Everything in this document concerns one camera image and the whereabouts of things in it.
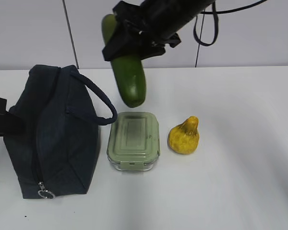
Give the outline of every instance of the black strap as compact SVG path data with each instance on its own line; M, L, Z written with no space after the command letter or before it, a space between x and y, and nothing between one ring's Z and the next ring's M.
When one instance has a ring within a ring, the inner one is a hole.
M5 111L6 102L6 99L0 98L0 137L23 134L25 132L25 122Z
M76 78L77 80L82 82L91 91L93 91L97 95L97 97L99 97L109 107L109 109L111 110L111 112L113 114L113 117L103 118L103 117L99 117L99 116L92 116L91 114L88 114L84 111L80 111L79 109L77 109L75 107L67 107L66 112L73 114L74 116L76 116L78 118L94 122L100 126L106 126L106 125L109 125L109 124L115 122L117 117L118 117L117 111L116 111L115 107L113 106L113 104L111 103L110 99L105 95L105 93L102 92L101 89L98 88L98 86L96 86L86 76L83 76L82 74L74 72L74 71L71 72L71 76L73 76L74 78Z

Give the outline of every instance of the yellow squash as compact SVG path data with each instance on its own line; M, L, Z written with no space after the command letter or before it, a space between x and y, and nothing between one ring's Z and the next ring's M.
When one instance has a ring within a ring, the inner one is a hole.
M173 128L168 135L169 146L177 153L189 155L193 153L200 139L197 130L198 118L189 117L184 123Z

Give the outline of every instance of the white table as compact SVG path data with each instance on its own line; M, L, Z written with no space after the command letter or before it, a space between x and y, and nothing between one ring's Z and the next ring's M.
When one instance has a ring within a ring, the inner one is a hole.
M23 200L0 138L0 230L288 230L288 67L146 69L147 99L120 99L111 70L81 70L119 112L160 123L161 157L144 173L119 172L106 156L110 126L87 195ZM0 97L18 100L28 71L0 71ZM97 113L110 111L95 97ZM191 115L200 145L182 156L168 132Z

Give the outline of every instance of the green cucumber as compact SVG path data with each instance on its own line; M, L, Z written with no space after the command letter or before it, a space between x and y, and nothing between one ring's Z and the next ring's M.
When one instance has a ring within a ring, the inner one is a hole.
M113 14L102 20L102 35L105 44L110 40L116 27ZM126 55L111 61L120 96L130 108L143 104L146 98L146 79L139 55Z

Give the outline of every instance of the white wall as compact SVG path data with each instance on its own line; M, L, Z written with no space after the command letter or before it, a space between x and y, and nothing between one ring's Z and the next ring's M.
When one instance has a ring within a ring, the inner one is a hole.
M75 64L60 0L0 0L0 69Z
M65 1L80 68L110 68L101 53L100 24L119 0ZM216 4L218 10L225 10L255 1ZM164 56L145 60L144 66L193 67L197 51L193 25L194 20L179 31L182 44L168 48ZM204 41L212 39L213 30L212 17L206 16ZM30 69L34 64L75 64L61 0L0 0L0 69ZM212 47L201 47L198 62L199 67L261 65L288 65L288 0L285 4L269 0L253 9L220 15L219 39Z
M253 2L256 0L219 0L216 4L218 10L227 10ZM269 0L219 18L219 38L213 46L201 47L198 66L288 65L288 0ZM213 33L213 19L208 16L203 40L210 42Z

